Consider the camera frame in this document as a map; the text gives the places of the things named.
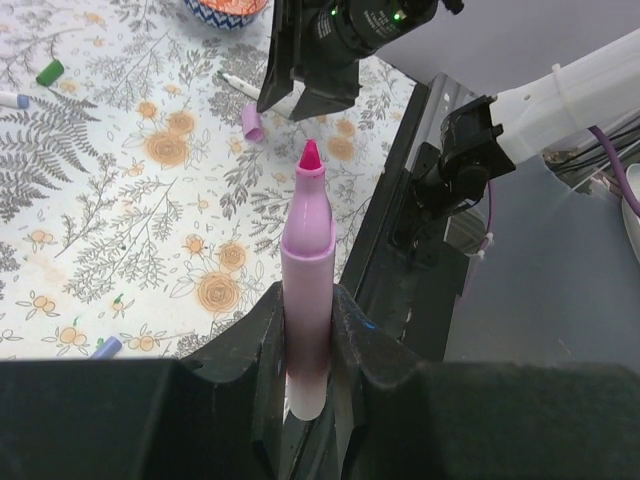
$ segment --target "blue and white bowl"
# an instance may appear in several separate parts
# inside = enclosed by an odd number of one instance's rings
[[[238,30],[251,24],[268,0],[184,0],[193,14],[221,30]]]

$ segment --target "floral tablecloth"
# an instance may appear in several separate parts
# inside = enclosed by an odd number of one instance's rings
[[[348,112],[264,116],[218,69],[260,86],[271,8],[229,33],[181,0],[0,0],[0,358],[183,356],[280,279],[278,240],[304,143],[316,138],[341,271],[413,82],[361,64]],[[52,58],[51,87],[35,77]]]

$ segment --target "pink marker tip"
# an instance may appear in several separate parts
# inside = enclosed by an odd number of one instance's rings
[[[307,145],[304,147],[298,166],[302,170],[317,170],[322,167],[322,160],[320,160],[315,140],[307,140]]]

